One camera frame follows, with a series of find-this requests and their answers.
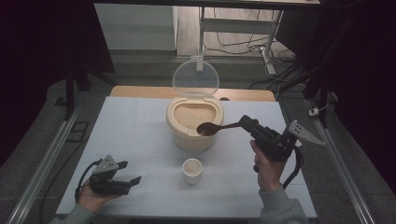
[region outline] brown spoon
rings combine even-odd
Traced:
[[[259,124],[259,121],[257,119],[254,119],[253,122]],[[202,136],[210,136],[210,135],[217,133],[221,129],[236,128],[236,127],[241,127],[239,122],[227,124],[227,125],[223,125],[223,126],[217,125],[217,124],[214,124],[211,122],[205,122],[198,126],[197,132],[198,132],[198,134],[200,134]]]

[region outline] white cup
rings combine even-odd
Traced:
[[[193,185],[201,179],[202,164],[196,159],[188,159],[183,163],[183,176],[187,183]]]

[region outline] beige container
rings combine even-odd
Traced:
[[[201,63],[202,71],[197,71]],[[166,121],[174,134],[175,143],[183,149],[202,151],[215,143],[216,136],[201,136],[196,128],[204,122],[221,125],[224,110],[212,96],[219,88],[219,75],[203,61],[188,61],[175,72],[173,86],[179,93],[168,105]]]

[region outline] transparent lid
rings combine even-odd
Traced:
[[[190,60],[177,68],[172,85],[179,94],[213,95],[219,88],[219,74],[205,61]]]

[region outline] sleeve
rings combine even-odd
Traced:
[[[308,223],[303,208],[297,199],[290,199],[283,187],[274,191],[259,190],[264,208],[260,215],[262,224]]]
[[[85,207],[76,204],[74,209],[63,220],[54,218],[49,224],[88,224],[95,217],[95,213],[86,209]]]

